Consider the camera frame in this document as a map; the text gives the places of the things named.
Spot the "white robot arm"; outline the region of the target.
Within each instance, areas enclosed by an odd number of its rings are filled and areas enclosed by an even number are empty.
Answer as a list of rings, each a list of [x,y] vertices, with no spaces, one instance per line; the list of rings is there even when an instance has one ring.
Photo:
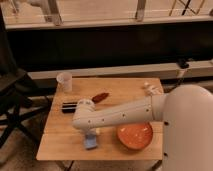
[[[87,131],[152,121],[163,123],[163,171],[213,171],[213,93],[197,85],[99,111],[82,99],[72,125]]]

